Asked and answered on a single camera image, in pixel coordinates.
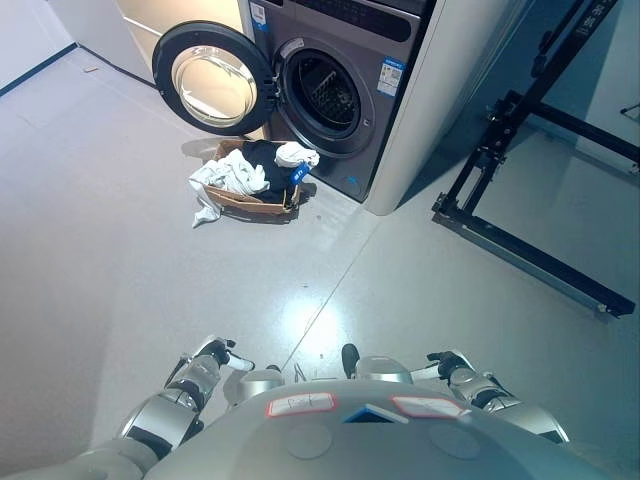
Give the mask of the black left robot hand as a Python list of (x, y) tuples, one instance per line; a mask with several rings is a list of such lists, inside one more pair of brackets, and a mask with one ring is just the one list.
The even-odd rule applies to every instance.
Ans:
[(207, 337), (197, 350), (195, 356), (213, 357), (219, 366), (226, 365), (230, 369), (240, 372), (250, 372), (255, 369), (255, 363), (236, 355), (232, 349), (236, 343), (230, 339)]

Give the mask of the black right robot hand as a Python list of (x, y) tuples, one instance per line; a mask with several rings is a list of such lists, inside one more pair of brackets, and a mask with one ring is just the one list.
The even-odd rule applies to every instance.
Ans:
[(474, 369), (464, 354), (458, 350), (428, 353), (426, 361), (427, 364), (424, 367), (410, 372), (413, 381), (433, 379), (448, 381), (451, 374), (459, 368)]

